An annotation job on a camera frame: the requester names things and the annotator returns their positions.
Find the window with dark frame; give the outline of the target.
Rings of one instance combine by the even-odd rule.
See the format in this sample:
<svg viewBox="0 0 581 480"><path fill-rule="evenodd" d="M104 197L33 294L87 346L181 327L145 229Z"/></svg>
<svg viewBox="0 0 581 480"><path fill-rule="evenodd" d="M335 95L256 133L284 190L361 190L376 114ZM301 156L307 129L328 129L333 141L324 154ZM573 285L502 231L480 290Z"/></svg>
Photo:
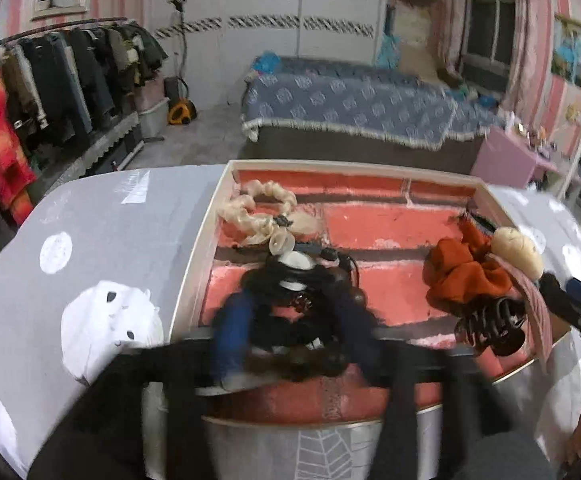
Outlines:
<svg viewBox="0 0 581 480"><path fill-rule="evenodd" d="M459 73L499 98L508 86L515 21L515 0L466 0Z"/></svg>

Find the bed with blue patterned cover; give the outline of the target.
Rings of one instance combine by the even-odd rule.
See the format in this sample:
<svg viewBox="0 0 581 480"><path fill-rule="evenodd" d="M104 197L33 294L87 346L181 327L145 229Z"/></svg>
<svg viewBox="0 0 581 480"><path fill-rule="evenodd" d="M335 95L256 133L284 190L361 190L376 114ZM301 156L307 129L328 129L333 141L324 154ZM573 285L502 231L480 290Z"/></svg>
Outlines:
<svg viewBox="0 0 581 480"><path fill-rule="evenodd" d="M483 106L456 99L449 89L416 76L291 56L282 56L272 72L248 82L242 121L243 132L254 142L261 128L280 127L347 133L429 151L504 126Z"/></svg>

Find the pink curtain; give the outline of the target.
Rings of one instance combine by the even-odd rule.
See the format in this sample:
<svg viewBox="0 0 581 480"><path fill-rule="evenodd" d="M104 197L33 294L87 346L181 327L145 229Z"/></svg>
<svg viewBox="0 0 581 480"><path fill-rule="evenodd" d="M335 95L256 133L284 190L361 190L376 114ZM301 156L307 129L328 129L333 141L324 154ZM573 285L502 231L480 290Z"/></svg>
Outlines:
<svg viewBox="0 0 581 480"><path fill-rule="evenodd" d="M515 0L513 56L505 104L516 116L531 122L543 87L551 25L551 0Z"/></svg>

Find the orange fabric scrunchie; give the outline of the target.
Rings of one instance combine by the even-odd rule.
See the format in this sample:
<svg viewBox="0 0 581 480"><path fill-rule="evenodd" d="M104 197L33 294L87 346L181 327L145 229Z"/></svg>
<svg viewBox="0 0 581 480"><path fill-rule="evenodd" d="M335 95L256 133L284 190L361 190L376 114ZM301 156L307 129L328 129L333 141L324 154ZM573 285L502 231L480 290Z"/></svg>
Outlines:
<svg viewBox="0 0 581 480"><path fill-rule="evenodd" d="M423 278L432 304L463 315L475 300L505 297L513 283L490 257L491 237L466 214L457 219L457 226L461 238L443 237L428 252Z"/></svg>

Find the black claw clip rainbow band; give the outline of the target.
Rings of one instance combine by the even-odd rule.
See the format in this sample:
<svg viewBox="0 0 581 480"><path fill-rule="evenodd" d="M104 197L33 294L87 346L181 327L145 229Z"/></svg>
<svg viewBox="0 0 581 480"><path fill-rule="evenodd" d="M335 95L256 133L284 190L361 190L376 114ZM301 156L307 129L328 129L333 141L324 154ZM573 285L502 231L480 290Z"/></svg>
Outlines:
<svg viewBox="0 0 581 480"><path fill-rule="evenodd" d="M287 292L317 289L322 282L345 281L359 286L360 269L342 249L316 242L297 243L281 255L270 252L240 279L240 287L251 290L280 288Z"/></svg>

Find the pink side desk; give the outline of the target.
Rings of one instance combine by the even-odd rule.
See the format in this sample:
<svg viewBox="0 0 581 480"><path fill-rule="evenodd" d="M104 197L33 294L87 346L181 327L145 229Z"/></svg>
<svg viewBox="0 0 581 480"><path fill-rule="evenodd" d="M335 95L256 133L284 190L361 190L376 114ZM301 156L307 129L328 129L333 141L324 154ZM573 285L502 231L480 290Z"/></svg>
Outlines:
<svg viewBox="0 0 581 480"><path fill-rule="evenodd" d="M526 188L532 180L557 172L552 162L530 150L520 136L492 127L470 174L489 184Z"/></svg>

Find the orange red coat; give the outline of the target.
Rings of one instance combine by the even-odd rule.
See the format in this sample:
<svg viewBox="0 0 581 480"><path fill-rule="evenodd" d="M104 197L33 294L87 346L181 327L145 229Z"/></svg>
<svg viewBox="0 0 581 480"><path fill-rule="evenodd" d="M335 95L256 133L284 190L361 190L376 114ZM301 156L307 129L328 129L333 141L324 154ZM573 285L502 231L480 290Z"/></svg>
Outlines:
<svg viewBox="0 0 581 480"><path fill-rule="evenodd" d="M21 226L33 211L27 188L36 180L7 117L7 93L0 73L0 208Z"/></svg>

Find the pink knitted doll hair clip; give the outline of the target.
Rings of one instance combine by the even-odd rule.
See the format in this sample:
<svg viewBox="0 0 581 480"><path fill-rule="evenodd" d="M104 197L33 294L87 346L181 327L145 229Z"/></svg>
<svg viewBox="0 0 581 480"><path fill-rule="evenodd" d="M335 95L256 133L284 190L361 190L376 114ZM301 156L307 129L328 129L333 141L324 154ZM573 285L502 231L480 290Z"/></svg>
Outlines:
<svg viewBox="0 0 581 480"><path fill-rule="evenodd" d="M502 226L491 237L487 260L506 271L522 296L535 354L542 370L546 370L553 348L553 330L551 315L537 286L544 273L544 264L533 240L515 228Z"/></svg>

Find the clothes rack with garments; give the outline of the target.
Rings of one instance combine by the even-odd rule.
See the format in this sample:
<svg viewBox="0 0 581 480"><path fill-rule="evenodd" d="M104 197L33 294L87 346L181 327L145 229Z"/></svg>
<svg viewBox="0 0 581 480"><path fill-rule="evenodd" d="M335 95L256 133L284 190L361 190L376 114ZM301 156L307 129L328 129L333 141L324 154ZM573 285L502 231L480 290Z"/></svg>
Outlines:
<svg viewBox="0 0 581 480"><path fill-rule="evenodd" d="M127 166L142 147L138 114L160 99L168 55L133 21L86 23L0 42L7 117L36 180L34 205L59 186ZM0 208L0 229L16 229Z"/></svg>

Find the garment steamer yellow base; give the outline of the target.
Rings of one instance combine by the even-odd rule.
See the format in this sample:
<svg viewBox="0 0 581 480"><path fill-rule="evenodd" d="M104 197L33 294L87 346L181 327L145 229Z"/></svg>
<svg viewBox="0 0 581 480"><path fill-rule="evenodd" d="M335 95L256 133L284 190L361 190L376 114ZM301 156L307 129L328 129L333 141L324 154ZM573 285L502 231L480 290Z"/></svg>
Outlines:
<svg viewBox="0 0 581 480"><path fill-rule="evenodd" d="M176 69L176 82L178 83L178 97L170 106L168 114L168 123L172 126L187 126L198 116L197 108L190 99L190 86L185 80L185 68L187 61L187 38L184 20L184 6L186 0L169 0L169 2L176 9L178 16L178 24L176 31L179 33L181 39L181 52L179 58L179 65Z"/></svg>

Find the black claw hair clip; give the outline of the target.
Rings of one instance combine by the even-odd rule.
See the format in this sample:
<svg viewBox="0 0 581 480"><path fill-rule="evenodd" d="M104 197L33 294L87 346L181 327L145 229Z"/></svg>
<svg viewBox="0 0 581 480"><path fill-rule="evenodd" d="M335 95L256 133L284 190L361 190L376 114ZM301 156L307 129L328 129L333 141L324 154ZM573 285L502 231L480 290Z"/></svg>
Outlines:
<svg viewBox="0 0 581 480"><path fill-rule="evenodd" d="M525 304L509 297L478 302L475 310L462 316L455 326L455 338L478 354L490 349L506 358L525 344L523 326L527 320Z"/></svg>

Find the wall poster blue dress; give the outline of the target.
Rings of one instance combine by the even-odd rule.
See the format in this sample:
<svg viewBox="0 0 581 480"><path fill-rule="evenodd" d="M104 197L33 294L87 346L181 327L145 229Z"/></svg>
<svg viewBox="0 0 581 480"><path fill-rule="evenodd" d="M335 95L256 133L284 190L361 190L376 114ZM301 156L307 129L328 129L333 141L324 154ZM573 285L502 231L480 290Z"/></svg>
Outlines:
<svg viewBox="0 0 581 480"><path fill-rule="evenodd" d="M556 14L551 72L581 88L581 22Z"/></svg>

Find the jewelry tray red lining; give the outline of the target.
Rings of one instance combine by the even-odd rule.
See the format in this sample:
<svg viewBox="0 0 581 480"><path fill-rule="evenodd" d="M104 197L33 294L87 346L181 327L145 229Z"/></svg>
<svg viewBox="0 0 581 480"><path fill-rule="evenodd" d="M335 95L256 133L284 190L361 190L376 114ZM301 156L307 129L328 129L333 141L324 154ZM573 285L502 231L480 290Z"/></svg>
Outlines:
<svg viewBox="0 0 581 480"><path fill-rule="evenodd" d="M421 346L447 349L455 343L456 318L434 304L425 281L426 258L443 238L461 238L459 219L474 214L495 226L515 219L487 185L439 171L346 162L235 160L214 190L171 321L172 338L211 321L223 300L249 270L266 260L266 246L220 217L220 209L245 192L250 181L276 182L296 195L297 207L317 229L298 237L306 252L330 247L351 257L353 283L380 322ZM206 396L207 415L238 425L317 426L379 419L386 394L364 384L349 368L336 378L269 382L240 378L233 389Z"/></svg>

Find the white wardrobe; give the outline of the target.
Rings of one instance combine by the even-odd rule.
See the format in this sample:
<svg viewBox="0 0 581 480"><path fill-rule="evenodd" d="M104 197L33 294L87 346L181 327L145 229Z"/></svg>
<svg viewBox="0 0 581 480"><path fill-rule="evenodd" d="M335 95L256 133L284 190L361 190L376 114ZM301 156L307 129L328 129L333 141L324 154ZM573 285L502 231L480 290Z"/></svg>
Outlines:
<svg viewBox="0 0 581 480"><path fill-rule="evenodd" d="M201 110L240 100L252 60L263 52L371 64L383 41L387 0L186 0L185 80ZM169 0L150 0L149 24L171 56L181 39Z"/></svg>

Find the grey storage box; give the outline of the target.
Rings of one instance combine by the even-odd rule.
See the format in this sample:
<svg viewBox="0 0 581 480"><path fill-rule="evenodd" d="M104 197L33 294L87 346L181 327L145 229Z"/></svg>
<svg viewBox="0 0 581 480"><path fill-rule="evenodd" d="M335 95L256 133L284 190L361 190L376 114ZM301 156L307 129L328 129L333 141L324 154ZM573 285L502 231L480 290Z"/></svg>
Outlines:
<svg viewBox="0 0 581 480"><path fill-rule="evenodd" d="M168 126L169 100L163 98L154 106L138 114L142 135L145 139L160 136Z"/></svg>

